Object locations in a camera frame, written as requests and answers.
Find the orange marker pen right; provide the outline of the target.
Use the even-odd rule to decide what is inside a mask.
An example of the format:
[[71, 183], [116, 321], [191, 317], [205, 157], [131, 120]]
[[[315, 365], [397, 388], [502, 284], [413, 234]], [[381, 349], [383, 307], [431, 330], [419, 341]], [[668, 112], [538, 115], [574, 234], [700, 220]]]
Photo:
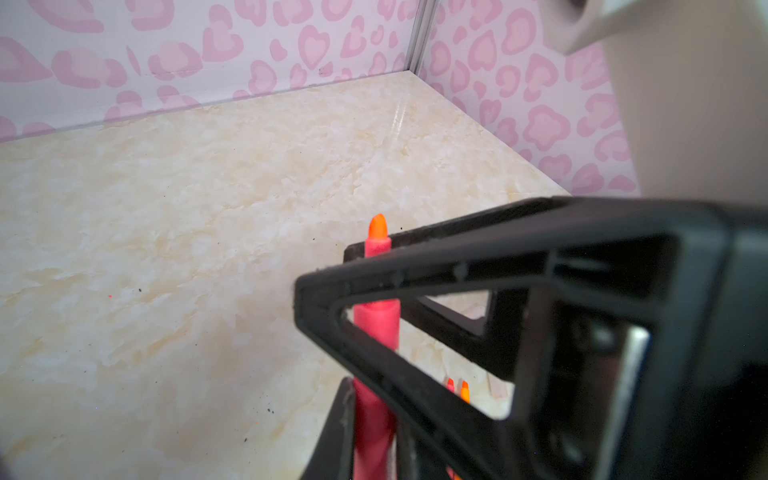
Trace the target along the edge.
[[464, 380], [460, 381], [459, 396], [466, 403], [470, 402], [470, 387], [469, 384]]

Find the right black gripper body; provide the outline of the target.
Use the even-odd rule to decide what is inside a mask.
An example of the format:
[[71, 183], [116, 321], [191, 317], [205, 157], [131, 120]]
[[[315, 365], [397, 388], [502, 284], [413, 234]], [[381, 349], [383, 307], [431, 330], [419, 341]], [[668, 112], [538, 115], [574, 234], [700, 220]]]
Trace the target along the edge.
[[767, 213], [575, 203], [545, 253], [509, 417], [521, 479], [741, 479], [767, 470]]

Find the aluminium frame corner post right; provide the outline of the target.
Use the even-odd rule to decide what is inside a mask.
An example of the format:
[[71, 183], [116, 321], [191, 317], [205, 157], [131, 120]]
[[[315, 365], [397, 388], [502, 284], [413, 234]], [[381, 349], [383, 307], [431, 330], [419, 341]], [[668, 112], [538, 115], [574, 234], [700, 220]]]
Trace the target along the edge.
[[439, 4], [439, 0], [421, 0], [419, 2], [409, 45], [405, 55], [405, 68], [414, 75], [419, 74], [423, 63], [426, 44], [429, 40], [432, 24]]

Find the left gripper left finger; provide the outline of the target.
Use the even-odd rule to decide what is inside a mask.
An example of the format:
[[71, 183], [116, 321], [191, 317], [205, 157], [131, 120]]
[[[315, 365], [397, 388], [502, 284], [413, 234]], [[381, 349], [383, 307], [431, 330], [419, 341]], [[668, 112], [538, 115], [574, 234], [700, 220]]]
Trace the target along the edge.
[[301, 480], [353, 478], [356, 400], [353, 378], [343, 378]]

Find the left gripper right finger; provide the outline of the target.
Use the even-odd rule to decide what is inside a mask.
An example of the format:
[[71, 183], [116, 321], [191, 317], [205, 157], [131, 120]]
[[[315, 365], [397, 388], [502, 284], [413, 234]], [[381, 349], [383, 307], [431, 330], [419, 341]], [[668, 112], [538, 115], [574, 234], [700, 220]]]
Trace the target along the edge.
[[396, 430], [396, 472], [399, 480], [450, 479], [447, 465], [402, 420]]

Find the clear pen cap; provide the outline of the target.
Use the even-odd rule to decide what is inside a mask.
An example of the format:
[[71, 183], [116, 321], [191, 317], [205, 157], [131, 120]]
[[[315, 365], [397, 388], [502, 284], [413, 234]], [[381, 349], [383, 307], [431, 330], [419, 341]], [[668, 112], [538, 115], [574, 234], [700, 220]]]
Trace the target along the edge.
[[487, 374], [489, 392], [495, 399], [506, 399], [510, 397], [510, 385], [508, 382], [499, 379], [498, 377], [488, 373]]

